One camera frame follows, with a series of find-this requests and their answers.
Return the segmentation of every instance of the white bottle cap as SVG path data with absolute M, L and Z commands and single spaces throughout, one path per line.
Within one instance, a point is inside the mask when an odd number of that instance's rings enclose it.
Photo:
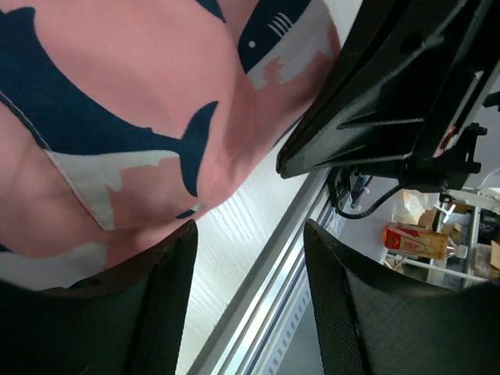
M 457 258 L 465 259 L 467 258 L 467 253 L 469 252 L 469 248 L 465 245 L 457 245 L 455 247 L 455 252 Z

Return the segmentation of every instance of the shark print fabric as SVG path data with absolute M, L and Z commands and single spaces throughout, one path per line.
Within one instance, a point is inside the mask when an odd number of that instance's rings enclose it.
M 70 286 L 224 202 L 339 50 L 322 0 L 0 0 L 0 279 Z

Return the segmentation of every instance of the black cable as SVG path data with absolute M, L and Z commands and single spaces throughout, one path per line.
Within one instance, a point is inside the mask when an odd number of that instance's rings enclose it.
M 398 191 L 406 188 L 406 186 L 407 186 L 407 184 L 399 184 L 398 186 L 393 187 L 390 191 L 388 191 L 387 193 L 382 195 L 380 198 L 378 198 L 377 201 L 375 203 L 373 203 L 369 209 L 367 209 L 365 212 L 361 212 L 361 213 L 346 213 L 346 212 L 342 211 L 342 209 L 338 206 L 339 201 L 341 201 L 343 199 L 343 197 L 345 197 L 349 193 L 349 191 L 344 191 L 344 193 L 340 197 L 339 196 L 336 197 L 335 210 L 337 211 L 337 213 L 340 216 L 344 217 L 345 219 L 350 219 L 350 220 L 363 219 L 367 216 L 370 216 L 372 213 L 374 213 L 392 195 L 394 195 Z

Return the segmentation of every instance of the pink cloth with shark pattern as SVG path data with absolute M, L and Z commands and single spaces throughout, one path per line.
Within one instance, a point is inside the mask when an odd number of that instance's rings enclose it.
M 134 129 L 150 128 L 184 147 L 176 142 L 194 114 L 216 103 L 189 191 L 180 166 L 189 163 L 182 159 L 189 150 L 57 152 L 42 125 L 0 87 L 0 278 L 33 289 L 69 286 L 158 243 L 234 193 L 311 104 L 340 50 L 321 0 L 302 2 L 302 10 L 281 2 L 279 14 L 261 20 L 280 40 L 245 65 L 238 41 L 260 2 L 0 0 L 2 27 L 16 25 L 4 20 L 17 9 L 34 9 L 26 14 L 62 77 Z M 260 48 L 259 41 L 245 43 Z M 28 280 L 23 273 L 42 261 L 65 269 L 42 283 Z M 86 262 L 91 271 L 82 270 Z

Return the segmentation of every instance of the pink fabric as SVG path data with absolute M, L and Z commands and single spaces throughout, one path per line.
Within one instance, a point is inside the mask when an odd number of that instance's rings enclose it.
M 191 217 L 199 218 L 233 194 L 310 105 L 340 45 L 326 6 L 312 0 L 302 17 L 316 24 L 299 20 L 295 42 L 283 40 L 280 55 L 245 74 L 237 44 L 257 0 L 219 4 L 226 23 L 195 0 L 0 0 L 4 13 L 35 8 L 36 34 L 54 64 L 129 123 L 181 138 L 197 109 L 219 102 L 198 197 L 182 184 L 178 158 L 121 167 L 118 187 L 99 169 L 86 171 L 88 184 L 105 187 L 95 194 L 110 204 L 106 223 L 65 162 L 0 104 L 0 244 L 32 259 L 97 246 L 108 268 L 162 240 L 183 211 L 201 206 Z M 297 72 L 287 66 L 295 60 Z

